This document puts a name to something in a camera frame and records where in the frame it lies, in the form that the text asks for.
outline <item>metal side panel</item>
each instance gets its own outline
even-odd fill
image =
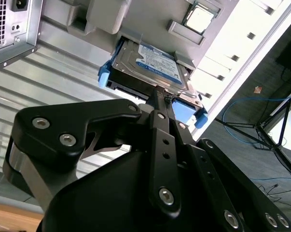
[[[0,171],[15,114],[25,108],[123,97],[98,87],[98,69],[110,54],[41,22],[38,50],[0,70]],[[78,164],[78,177],[126,153],[129,148],[88,157]]]

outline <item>gray floor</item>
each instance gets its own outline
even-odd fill
[[[243,122],[246,121],[233,114],[228,114],[229,121]],[[254,130],[247,129],[246,132],[255,135]],[[246,137],[232,131],[238,138],[251,142]],[[269,151],[257,150],[253,145],[247,145],[237,141],[224,128],[224,126],[214,121],[203,134],[203,137],[212,140],[249,178],[265,179],[273,177],[291,177],[286,169],[279,163],[275,155]],[[291,159],[291,151],[284,149],[284,152]],[[291,189],[290,180],[270,180],[270,181],[253,181],[258,187],[264,186],[267,191],[275,184],[278,187],[271,193],[278,193]],[[282,197],[276,205],[291,220],[291,192],[280,194],[275,197]]]

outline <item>black metal bracket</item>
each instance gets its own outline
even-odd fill
[[[291,232],[287,217],[210,140],[196,145],[162,88],[145,108],[120,99],[16,115],[4,174],[43,204],[41,232]],[[75,180],[84,154],[124,144],[130,152]]]

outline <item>blue label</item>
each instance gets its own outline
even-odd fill
[[[160,75],[160,76],[162,76],[162,77],[164,77],[164,78],[166,78],[166,79],[168,79],[168,80],[170,80],[170,81],[173,81],[173,82],[175,82],[175,83],[177,83],[177,84],[180,84],[180,85],[182,84],[181,81],[175,79],[174,77],[169,76],[169,75],[167,75],[167,74],[165,74],[165,73],[163,73],[163,72],[160,72],[160,71],[158,71],[158,70],[156,70],[156,69],[153,69],[153,68],[151,68],[150,66],[148,66],[148,65],[146,65],[146,64],[143,64],[143,63],[138,62],[138,61],[137,61],[136,63],[137,63],[137,65],[139,65],[140,67],[142,67],[142,68],[144,68],[144,69],[147,69],[147,70],[149,70],[149,71],[151,71],[151,72],[153,72],[153,73],[155,73],[155,74],[157,74],[157,75]]]

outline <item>metal frame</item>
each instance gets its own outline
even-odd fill
[[[282,141],[284,138],[284,132],[288,120],[288,115],[290,111],[290,105],[291,105],[291,99],[287,100],[285,104],[275,112],[272,116],[267,118],[263,123],[260,124],[246,124],[246,123],[230,123],[230,122],[223,122],[219,119],[215,119],[215,121],[223,124],[225,127],[229,127],[233,129],[234,131],[252,139],[253,141],[266,146],[267,148],[258,148],[255,146],[256,149],[260,150],[266,150],[266,151],[272,151],[275,156],[277,157],[278,161],[287,169],[287,171],[291,175],[291,160],[286,156],[286,154],[282,151]],[[283,124],[279,136],[279,142],[276,144],[273,139],[268,135],[268,133],[265,131],[266,126],[274,119],[276,118],[277,115],[279,115],[283,110],[285,110],[284,113],[284,119],[283,119]],[[260,139],[255,138],[254,136],[251,136],[250,134],[247,134],[243,132],[242,130],[238,128],[250,128],[250,129],[255,129],[258,135],[260,135]]]
[[[225,105],[230,101],[234,94],[239,90],[241,85],[246,81],[253,70],[262,61],[265,55],[270,51],[286,29],[291,25],[291,4],[287,7],[286,11],[281,15],[278,21],[273,25],[271,30],[261,41],[255,51],[246,60],[243,65],[236,69],[232,69],[229,76],[234,76],[230,84],[224,89],[224,91],[216,97],[213,105],[207,109],[208,111],[208,121],[201,128],[196,129],[191,126],[193,130],[192,135],[195,140],[198,140],[207,127],[212,123],[217,117],[220,111],[223,110]]]
[[[18,36],[18,42],[0,49],[0,69],[37,50],[42,3],[43,0],[29,1],[27,31]]]

